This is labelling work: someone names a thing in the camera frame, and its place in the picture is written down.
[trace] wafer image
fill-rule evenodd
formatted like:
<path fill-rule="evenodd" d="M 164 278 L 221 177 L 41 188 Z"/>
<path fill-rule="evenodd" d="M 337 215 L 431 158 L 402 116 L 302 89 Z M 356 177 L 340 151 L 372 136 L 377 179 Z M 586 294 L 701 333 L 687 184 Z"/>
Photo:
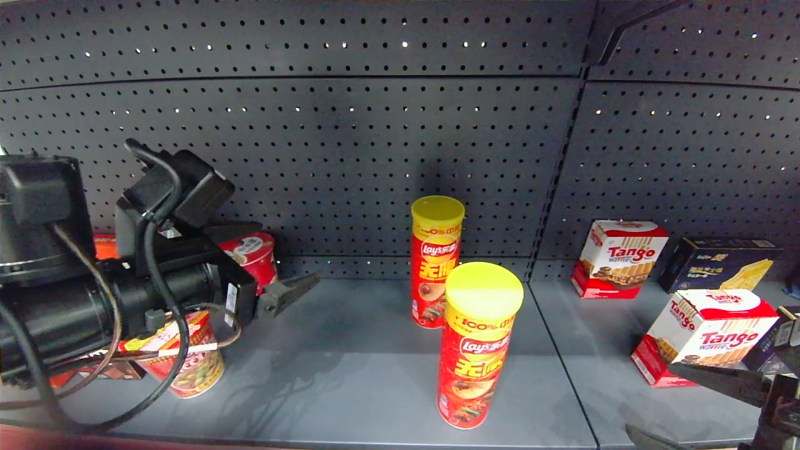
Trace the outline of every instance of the wafer image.
<path fill-rule="evenodd" d="M 594 271 L 594 265 L 585 259 L 581 259 L 581 266 L 583 266 L 583 271 L 586 273 L 586 276 L 591 276 L 592 271 Z"/>
<path fill-rule="evenodd" d="M 752 264 L 747 264 L 739 269 L 736 275 L 732 276 L 727 281 L 722 282 L 719 286 L 720 289 L 755 289 L 756 285 L 761 278 L 770 270 L 773 261 L 771 259 L 762 259 Z"/>
<path fill-rule="evenodd" d="M 735 368 L 737 364 L 747 355 L 747 352 L 753 348 L 752 345 L 737 348 L 730 352 L 718 353 L 716 355 L 706 356 L 698 360 L 697 364 L 703 366 L 715 366 L 718 368 Z"/>
<path fill-rule="evenodd" d="M 600 270 L 592 276 L 612 283 L 617 289 L 631 289 L 641 286 L 647 281 L 653 266 L 655 266 L 655 261 L 610 270 L 608 267 L 600 267 Z"/>
<path fill-rule="evenodd" d="M 678 351 L 675 350 L 670 343 L 666 342 L 666 340 L 662 338 L 656 338 L 655 344 L 658 347 L 658 353 L 661 354 L 661 357 L 668 363 L 671 363 L 678 357 Z"/>

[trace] black cable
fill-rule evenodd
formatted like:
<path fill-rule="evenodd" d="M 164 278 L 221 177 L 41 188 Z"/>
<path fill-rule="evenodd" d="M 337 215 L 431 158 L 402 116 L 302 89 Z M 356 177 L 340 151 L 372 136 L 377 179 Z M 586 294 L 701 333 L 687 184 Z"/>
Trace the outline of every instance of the black cable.
<path fill-rule="evenodd" d="M 97 283 L 100 288 L 102 289 L 103 295 L 106 297 L 106 300 L 111 305 L 111 315 L 113 317 L 113 331 L 111 342 L 108 344 L 109 353 L 114 353 L 119 345 L 119 340 L 122 337 L 122 313 L 119 309 L 119 300 L 117 299 L 116 294 L 114 294 L 114 290 L 111 289 L 111 285 L 106 278 L 106 274 L 103 273 L 102 270 L 97 269 L 94 264 L 95 260 L 93 257 L 87 255 L 84 250 L 72 239 L 69 233 L 64 230 L 64 228 L 56 222 L 49 223 L 50 229 L 53 233 L 58 236 L 58 238 L 66 245 L 70 251 L 75 255 L 81 263 L 86 266 L 89 272 L 94 277 L 95 283 Z M 59 392 L 56 394 L 57 399 L 62 399 L 67 396 L 71 396 L 75 392 L 80 391 L 81 389 L 85 388 L 89 383 L 97 379 L 97 377 L 105 370 L 106 366 L 108 366 L 109 362 L 111 361 L 112 355 L 106 354 L 102 357 L 100 363 L 95 367 L 89 376 L 84 378 L 83 380 L 79 381 L 77 384 L 72 386 L 71 388 L 67 388 L 64 391 Z M 28 401 L 15 401 L 15 402 L 0 402 L 0 411 L 5 411 L 9 409 L 23 409 L 23 408 L 32 408 L 35 406 L 40 406 L 42 404 L 42 400 L 28 400 Z"/>
<path fill-rule="evenodd" d="M 153 164 L 159 165 L 161 168 L 166 170 L 173 184 L 173 189 L 170 194 L 167 195 L 164 202 L 158 206 L 156 211 L 151 211 L 153 214 L 151 217 L 149 217 L 149 219 L 152 221 L 147 224 L 144 232 L 144 244 L 142 245 L 145 252 L 145 262 L 148 272 L 150 273 L 151 281 L 153 282 L 158 294 L 163 298 L 164 303 L 166 303 L 167 307 L 172 312 L 173 318 L 178 325 L 178 332 L 180 335 L 178 355 L 175 357 L 174 364 L 166 378 L 162 380 L 156 389 L 152 391 L 144 400 L 120 416 L 114 417 L 113 419 L 107 420 L 106 422 L 102 422 L 100 424 L 87 425 L 75 422 L 61 409 L 61 405 L 58 403 L 58 399 L 53 391 L 53 387 L 50 386 L 50 380 L 46 373 L 46 366 L 42 361 L 42 356 L 39 354 L 38 349 L 34 345 L 33 337 L 30 335 L 30 332 L 25 325 L 19 321 L 17 316 L 6 307 L 2 299 L 0 299 L 0 317 L 2 317 L 4 322 L 7 322 L 11 326 L 11 329 L 14 332 L 17 345 L 20 347 L 20 351 L 26 360 L 28 370 L 31 374 L 31 377 L 34 379 L 36 388 L 39 391 L 39 395 L 42 397 L 42 401 L 44 402 L 47 411 L 58 425 L 63 426 L 64 428 L 67 428 L 73 432 L 107 431 L 112 428 L 116 428 L 117 426 L 124 424 L 128 420 L 137 416 L 139 413 L 153 404 L 155 400 L 157 400 L 172 384 L 172 382 L 178 376 L 178 373 L 181 371 L 184 362 L 186 361 L 186 355 L 189 353 L 189 325 L 186 323 L 186 317 L 183 315 L 180 304 L 175 299 L 172 290 L 166 284 L 166 281 L 164 280 L 164 277 L 158 268 L 158 261 L 155 259 L 154 249 L 154 237 L 156 234 L 156 228 L 158 226 L 156 222 L 160 223 L 163 221 L 168 214 L 174 211 L 174 209 L 178 206 L 182 195 L 181 179 L 180 176 L 178 176 L 178 172 L 176 172 L 175 169 L 169 165 L 169 163 L 139 144 L 137 141 L 133 139 L 127 139 L 125 146 L 128 148 L 128 150 L 133 152 L 141 159 L 145 159 Z"/>
<path fill-rule="evenodd" d="M 36 390 L 39 391 L 39 395 L 42 397 L 42 401 L 50 417 L 55 420 L 56 424 L 64 428 L 82 431 L 85 426 L 72 420 L 64 410 L 61 409 L 55 392 L 53 392 L 53 387 L 50 386 L 50 377 L 46 373 L 46 366 L 42 361 L 42 355 L 39 353 L 36 345 L 34 345 L 33 336 L 30 335 L 28 328 L 19 321 L 17 315 L 6 306 L 6 302 L 3 299 L 0 299 L 0 317 L 2 317 L 3 322 L 7 323 L 14 333 L 19 350 L 25 358 L 26 364 L 28 364 L 30 377 L 33 378 L 36 383 Z"/>
<path fill-rule="evenodd" d="M 139 159 L 143 159 L 148 163 L 152 163 L 161 167 L 170 176 L 170 181 L 172 182 L 172 191 L 166 197 L 163 204 L 157 207 L 156 211 L 152 211 L 152 220 L 156 222 L 157 225 L 161 225 L 161 221 L 163 221 L 169 213 L 178 207 L 178 203 L 181 201 L 181 195 L 183 194 L 183 183 L 181 181 L 181 177 L 167 161 L 164 161 L 155 152 L 143 146 L 136 139 L 126 139 L 125 148 Z"/>

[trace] lay's chip can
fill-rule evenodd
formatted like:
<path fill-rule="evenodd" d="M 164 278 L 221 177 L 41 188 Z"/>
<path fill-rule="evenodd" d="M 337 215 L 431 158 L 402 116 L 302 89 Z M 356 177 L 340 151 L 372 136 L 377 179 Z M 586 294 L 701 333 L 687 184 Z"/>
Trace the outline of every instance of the lay's chip can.
<path fill-rule="evenodd" d="M 411 205 L 411 317 L 424 328 L 444 323 L 445 279 L 458 265 L 464 205 L 444 195 Z"/>
<path fill-rule="evenodd" d="M 525 292 L 513 273 L 491 263 L 456 267 L 445 288 L 438 410 L 448 424 L 472 429 L 486 419 Z"/>

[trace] lay's logo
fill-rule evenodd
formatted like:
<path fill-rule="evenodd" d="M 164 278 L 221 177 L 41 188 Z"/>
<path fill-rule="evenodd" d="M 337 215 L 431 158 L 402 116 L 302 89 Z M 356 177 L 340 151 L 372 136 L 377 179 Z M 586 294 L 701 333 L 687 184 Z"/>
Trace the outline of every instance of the lay's logo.
<path fill-rule="evenodd" d="M 469 353 L 472 355 L 488 355 L 490 353 L 500 352 L 508 345 L 508 341 L 510 339 L 511 335 L 506 335 L 506 337 L 500 340 L 490 342 L 464 338 L 461 341 L 461 353 Z"/>
<path fill-rule="evenodd" d="M 453 253 L 458 247 L 458 243 L 453 242 L 447 245 L 438 245 L 435 243 L 424 243 L 422 245 L 422 254 L 425 256 L 443 256 Z"/>

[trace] cardboard box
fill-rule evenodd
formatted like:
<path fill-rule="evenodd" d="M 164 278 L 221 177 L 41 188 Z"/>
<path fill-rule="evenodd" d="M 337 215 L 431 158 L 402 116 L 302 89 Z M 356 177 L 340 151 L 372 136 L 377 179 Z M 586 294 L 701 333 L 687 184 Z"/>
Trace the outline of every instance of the cardboard box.
<path fill-rule="evenodd" d="M 764 375 L 792 373 L 791 369 L 778 357 L 778 353 L 775 351 L 775 341 L 778 339 L 779 330 L 787 329 L 784 324 L 797 320 L 798 314 L 800 314 L 799 306 L 781 306 L 778 308 L 778 321 L 742 360 L 747 368 L 761 372 Z"/>
<path fill-rule="evenodd" d="M 631 359 L 651 386 L 694 386 L 667 370 L 681 362 L 736 367 L 778 319 L 746 289 L 677 291 Z"/>
<path fill-rule="evenodd" d="M 766 239 L 683 238 L 658 277 L 678 289 L 755 289 L 783 249 Z"/>
<path fill-rule="evenodd" d="M 572 274 L 582 299 L 633 299 L 666 245 L 652 222 L 595 220 Z"/>

